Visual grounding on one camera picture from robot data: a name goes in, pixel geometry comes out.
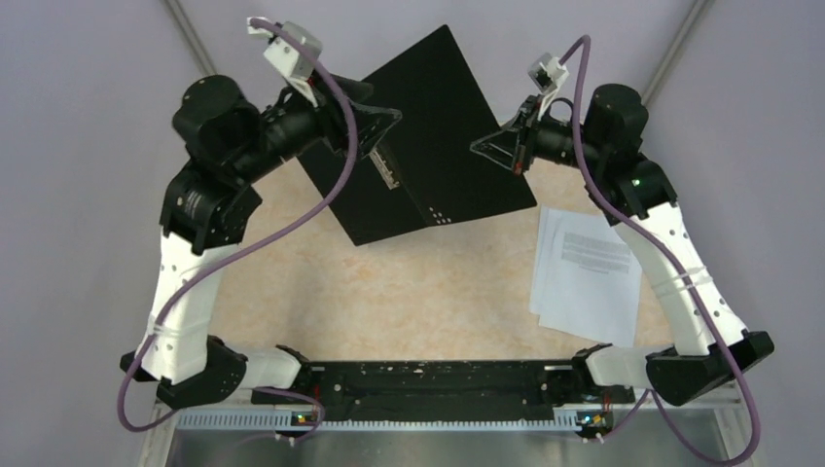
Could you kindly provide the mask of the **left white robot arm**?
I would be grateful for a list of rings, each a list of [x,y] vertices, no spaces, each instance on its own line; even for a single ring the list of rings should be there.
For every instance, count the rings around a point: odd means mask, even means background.
[[[154,383],[174,410],[258,386],[275,387],[294,403],[310,393],[312,377],[299,352],[239,348],[209,332],[222,269],[262,202],[256,182],[315,145],[339,156],[347,151],[340,105],[318,77],[310,87],[313,100],[285,89],[259,110],[233,79],[212,75],[185,91],[173,116],[189,158],[163,197],[161,270],[145,336],[121,367],[136,381]]]

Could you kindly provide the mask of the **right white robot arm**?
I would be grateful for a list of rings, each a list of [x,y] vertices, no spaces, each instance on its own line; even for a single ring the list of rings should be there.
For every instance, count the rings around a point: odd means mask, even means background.
[[[677,195],[662,168],[641,151],[649,113],[640,94],[607,84],[592,95],[574,152],[573,125],[539,113],[529,96],[499,130],[471,150],[515,174],[537,160],[585,166],[598,188],[593,202],[627,244],[650,282],[671,330],[664,347],[600,344],[575,355],[573,393],[595,401],[609,386],[654,391],[681,406],[733,381],[775,350],[771,336],[751,331],[724,300],[691,241]]]

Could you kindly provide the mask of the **teal and black folder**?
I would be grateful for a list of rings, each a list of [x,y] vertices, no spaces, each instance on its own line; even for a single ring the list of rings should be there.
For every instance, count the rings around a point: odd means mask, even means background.
[[[536,206],[524,177],[470,150],[499,124],[447,25],[365,80],[374,87],[368,104],[403,118],[330,205],[354,245]]]

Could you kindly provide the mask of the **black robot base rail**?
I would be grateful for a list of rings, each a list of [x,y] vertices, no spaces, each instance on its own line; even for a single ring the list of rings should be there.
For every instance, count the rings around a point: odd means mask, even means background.
[[[591,385],[569,360],[316,361],[291,389],[329,424],[544,421],[568,404],[636,400],[625,386]]]

